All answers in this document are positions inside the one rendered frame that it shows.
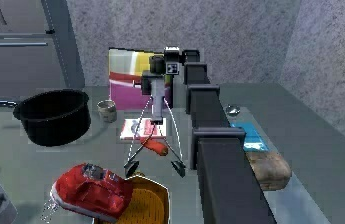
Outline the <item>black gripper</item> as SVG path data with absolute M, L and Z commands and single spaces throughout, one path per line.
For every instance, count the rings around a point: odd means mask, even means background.
M 144 108 L 140 113 L 140 117 L 136 120 L 136 125 L 132 129 L 133 138 L 128 151 L 127 162 L 124 165 L 125 176 L 130 177 L 134 174 L 136 169 L 139 166 L 139 162 L 135 160 L 138 154 L 143 150 L 144 146 L 141 145 L 135 152 L 132 152 L 134 142 L 136 138 L 140 137 L 139 128 L 144 117 L 144 112 L 148 108 L 149 103 L 152 101 L 151 108 L 151 123 L 153 125 L 161 125 L 163 123 L 163 107 L 164 104 L 167 107 L 167 110 L 170 114 L 172 124 L 174 127 L 177 147 L 179 152 L 176 153 L 174 149 L 171 149 L 172 153 L 176 157 L 175 161 L 172 161 L 172 167 L 175 169 L 177 174 L 184 178 L 186 175 L 186 166 L 183 161 L 183 153 L 181 148 L 180 134 L 176 124 L 175 116 L 172 112 L 172 109 L 169 106 L 165 98 L 165 61 L 164 57 L 161 55 L 154 55 L 149 57 L 149 69 L 144 70 L 141 77 L 141 90 L 143 95 L 149 95 L 151 98 L 148 99 Z

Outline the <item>red white book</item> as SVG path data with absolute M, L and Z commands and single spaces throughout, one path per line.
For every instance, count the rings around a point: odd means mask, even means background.
M 123 123 L 123 127 L 120 133 L 121 140 L 132 140 L 133 132 L 132 129 L 136 125 L 137 119 L 126 119 Z M 162 125 L 154 126 L 150 118 L 143 118 L 140 128 L 139 128 L 140 137 L 136 138 L 145 138 L 151 135 L 154 138 L 162 138 L 167 135 L 167 126 L 166 119 L 163 119 Z

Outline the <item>small grey cup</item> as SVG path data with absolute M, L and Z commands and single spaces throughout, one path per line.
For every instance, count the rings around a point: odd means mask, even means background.
M 104 122 L 113 123 L 117 120 L 117 109 L 113 100 L 100 101 L 97 104 L 97 109 Z

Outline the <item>colourful striped box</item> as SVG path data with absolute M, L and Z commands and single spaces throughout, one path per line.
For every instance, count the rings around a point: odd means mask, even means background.
M 117 110 L 143 109 L 150 99 L 143 95 L 142 73 L 150 69 L 149 58 L 155 52 L 111 48 L 108 51 L 108 78 L 110 99 Z

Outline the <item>yellow ribbed bowl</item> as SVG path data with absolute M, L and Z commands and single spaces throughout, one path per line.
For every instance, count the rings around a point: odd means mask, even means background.
M 132 200 L 116 223 L 94 218 L 91 224 L 170 224 L 170 195 L 164 185 L 136 171 L 129 180 Z

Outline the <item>small silver round dish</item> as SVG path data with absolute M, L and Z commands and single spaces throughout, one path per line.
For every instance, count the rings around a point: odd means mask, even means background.
M 233 104 L 228 104 L 225 107 L 225 113 L 228 116 L 237 116 L 240 113 L 241 109 L 239 106 L 237 105 L 233 105 Z

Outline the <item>black cooking pot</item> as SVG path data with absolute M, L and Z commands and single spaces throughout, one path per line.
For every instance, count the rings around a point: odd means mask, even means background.
M 83 136 L 91 124 L 89 96 L 80 90 L 63 89 L 34 95 L 13 111 L 36 145 L 69 144 Z

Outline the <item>brown bread loaf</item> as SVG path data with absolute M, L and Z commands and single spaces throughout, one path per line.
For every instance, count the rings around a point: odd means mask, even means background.
M 287 186 L 292 170 L 279 153 L 250 151 L 246 156 L 263 191 L 277 191 Z

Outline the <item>grey fridge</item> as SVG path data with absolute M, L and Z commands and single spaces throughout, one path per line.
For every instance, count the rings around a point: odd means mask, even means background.
M 0 47 L 0 85 L 9 89 L 85 86 L 67 0 L 0 0 L 0 42 L 48 43 Z

